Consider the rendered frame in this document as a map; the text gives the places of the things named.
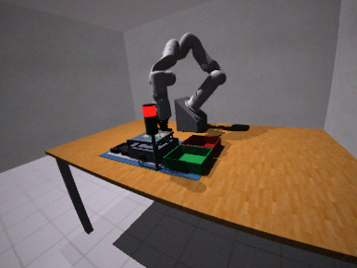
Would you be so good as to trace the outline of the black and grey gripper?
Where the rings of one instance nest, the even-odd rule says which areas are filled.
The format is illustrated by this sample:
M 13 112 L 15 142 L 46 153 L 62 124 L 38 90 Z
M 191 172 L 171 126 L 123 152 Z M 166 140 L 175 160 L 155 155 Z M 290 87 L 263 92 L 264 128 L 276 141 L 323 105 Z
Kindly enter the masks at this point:
M 171 117 L 171 108 L 168 98 L 161 100 L 154 100 L 157 124 L 160 126 L 160 130 L 166 130 L 168 128 L 168 119 Z M 162 121 L 162 122 L 161 122 Z

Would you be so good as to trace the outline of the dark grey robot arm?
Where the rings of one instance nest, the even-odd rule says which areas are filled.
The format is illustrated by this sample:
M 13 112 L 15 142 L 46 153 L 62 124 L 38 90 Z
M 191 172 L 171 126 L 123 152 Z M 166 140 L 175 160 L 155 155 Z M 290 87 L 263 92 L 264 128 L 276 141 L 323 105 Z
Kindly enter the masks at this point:
M 167 85 L 175 84 L 176 76 L 171 71 L 164 71 L 176 65 L 178 60 L 185 58 L 190 49 L 192 49 L 193 57 L 202 70 L 210 72 L 197 92 L 193 94 L 189 101 L 185 102 L 192 112 L 199 113 L 199 108 L 219 85 L 225 83 L 223 81 L 224 76 L 226 79 L 227 76 L 220 65 L 205 52 L 200 40 L 194 34 L 186 33 L 180 42 L 174 39 L 168 41 L 162 58 L 152 67 L 149 81 L 152 85 L 154 100 L 167 99 Z

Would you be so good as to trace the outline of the green open-top bin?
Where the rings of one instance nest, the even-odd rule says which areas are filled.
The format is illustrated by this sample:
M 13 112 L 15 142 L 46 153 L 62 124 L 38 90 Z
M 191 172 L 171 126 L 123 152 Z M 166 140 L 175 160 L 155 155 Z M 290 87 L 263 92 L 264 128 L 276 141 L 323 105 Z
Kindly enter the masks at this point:
M 213 159 L 213 148 L 180 144 L 163 158 L 165 168 L 202 175 Z

